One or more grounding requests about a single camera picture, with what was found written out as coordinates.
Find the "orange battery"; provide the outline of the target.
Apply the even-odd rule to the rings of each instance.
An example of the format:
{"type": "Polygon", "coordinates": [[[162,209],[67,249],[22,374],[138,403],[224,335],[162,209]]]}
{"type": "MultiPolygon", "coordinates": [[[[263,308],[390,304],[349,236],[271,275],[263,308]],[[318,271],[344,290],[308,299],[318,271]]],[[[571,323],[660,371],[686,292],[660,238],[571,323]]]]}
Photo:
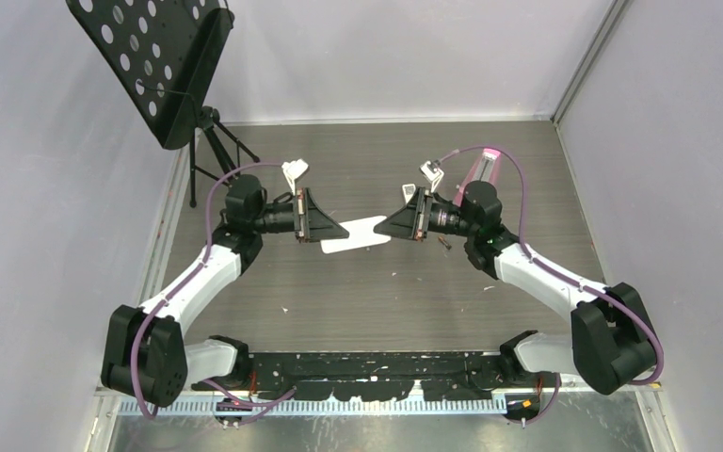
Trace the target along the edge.
{"type": "Polygon", "coordinates": [[[449,243],[449,241],[444,238],[443,236],[439,236],[438,240],[442,243],[442,245],[445,247],[446,250],[451,250],[452,245],[449,243]]]}

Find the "small white remote control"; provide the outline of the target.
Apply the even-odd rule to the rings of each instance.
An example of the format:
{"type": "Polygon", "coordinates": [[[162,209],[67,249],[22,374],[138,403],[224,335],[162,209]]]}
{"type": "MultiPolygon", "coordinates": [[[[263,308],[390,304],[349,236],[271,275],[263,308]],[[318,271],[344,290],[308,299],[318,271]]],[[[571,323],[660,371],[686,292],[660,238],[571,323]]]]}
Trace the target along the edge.
{"type": "Polygon", "coordinates": [[[392,238],[389,235],[378,234],[374,231],[374,228],[384,219],[385,216],[374,216],[341,222],[340,225],[349,232],[349,237],[321,241],[322,252],[334,254],[349,250],[368,249],[390,242],[392,238]]]}

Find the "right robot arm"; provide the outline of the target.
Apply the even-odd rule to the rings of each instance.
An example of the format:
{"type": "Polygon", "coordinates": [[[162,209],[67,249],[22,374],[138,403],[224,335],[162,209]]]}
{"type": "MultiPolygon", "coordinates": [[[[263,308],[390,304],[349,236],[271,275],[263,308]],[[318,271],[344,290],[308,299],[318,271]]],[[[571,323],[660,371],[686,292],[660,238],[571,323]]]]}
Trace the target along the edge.
{"type": "Polygon", "coordinates": [[[544,258],[503,223],[494,185],[471,182],[460,204],[415,190],[375,233],[421,241],[430,233],[464,238],[472,266],[519,288],[568,322],[569,332],[525,331],[500,346],[500,374],[524,386],[539,373],[576,375],[602,395],[626,384],[647,384],[662,369],[660,341],[637,290],[603,285],[544,258]]]}

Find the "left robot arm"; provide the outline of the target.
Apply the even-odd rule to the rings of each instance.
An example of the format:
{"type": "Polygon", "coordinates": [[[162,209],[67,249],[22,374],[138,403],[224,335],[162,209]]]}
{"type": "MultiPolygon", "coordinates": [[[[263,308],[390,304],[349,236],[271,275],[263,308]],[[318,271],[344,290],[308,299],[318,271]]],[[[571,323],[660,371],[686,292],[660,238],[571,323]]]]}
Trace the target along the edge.
{"type": "Polygon", "coordinates": [[[230,390],[250,380],[247,344],[212,335],[186,345],[185,334],[205,307],[252,265],[264,234],[291,233],[301,243],[346,239],[348,230],[327,215],[308,188],[269,201],[260,180],[236,178],[221,220],[187,270],[137,307],[110,316],[101,371],[103,386],[155,407],[171,405],[186,388],[208,380],[230,390]]]}

